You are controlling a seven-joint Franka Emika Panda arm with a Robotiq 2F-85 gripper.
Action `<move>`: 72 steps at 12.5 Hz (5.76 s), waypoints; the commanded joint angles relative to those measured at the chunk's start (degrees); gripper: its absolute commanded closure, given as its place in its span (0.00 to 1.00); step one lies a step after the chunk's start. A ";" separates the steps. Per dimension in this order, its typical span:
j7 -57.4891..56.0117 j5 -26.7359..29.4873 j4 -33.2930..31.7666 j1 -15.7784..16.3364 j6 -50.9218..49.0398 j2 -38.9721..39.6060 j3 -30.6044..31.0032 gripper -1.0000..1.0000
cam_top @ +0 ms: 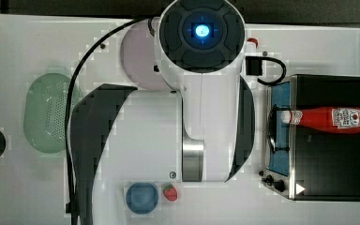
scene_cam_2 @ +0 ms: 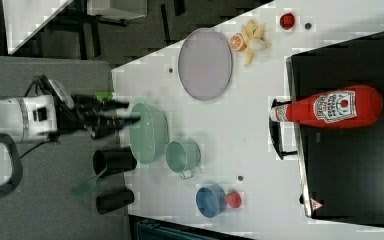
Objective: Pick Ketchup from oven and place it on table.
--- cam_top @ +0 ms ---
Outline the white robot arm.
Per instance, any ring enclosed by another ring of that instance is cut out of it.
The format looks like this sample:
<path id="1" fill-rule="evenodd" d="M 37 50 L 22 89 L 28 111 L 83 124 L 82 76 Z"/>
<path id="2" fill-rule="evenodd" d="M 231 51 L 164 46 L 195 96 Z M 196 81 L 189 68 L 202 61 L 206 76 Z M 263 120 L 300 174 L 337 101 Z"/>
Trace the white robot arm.
<path id="1" fill-rule="evenodd" d="M 243 17 L 229 0 L 173 0 L 155 32 L 164 86 L 104 83 L 73 109 L 74 225 L 154 225 L 183 184 L 226 182 L 254 143 Z"/>

